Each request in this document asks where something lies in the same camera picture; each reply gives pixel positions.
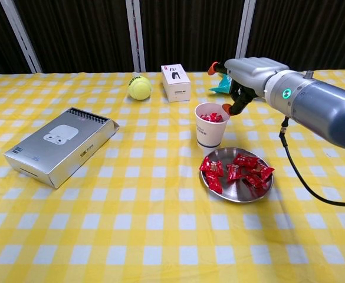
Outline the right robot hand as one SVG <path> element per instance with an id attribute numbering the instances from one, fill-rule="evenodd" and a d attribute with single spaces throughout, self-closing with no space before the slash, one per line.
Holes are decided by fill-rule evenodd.
<path id="1" fill-rule="evenodd" d="M 267 81 L 289 69 L 287 65 L 269 58 L 244 57 L 213 62 L 207 73 L 221 73 L 231 77 L 229 94 L 234 103 L 223 104 L 222 108 L 229 116 L 234 116 L 240 114 L 253 99 L 264 98 Z"/>

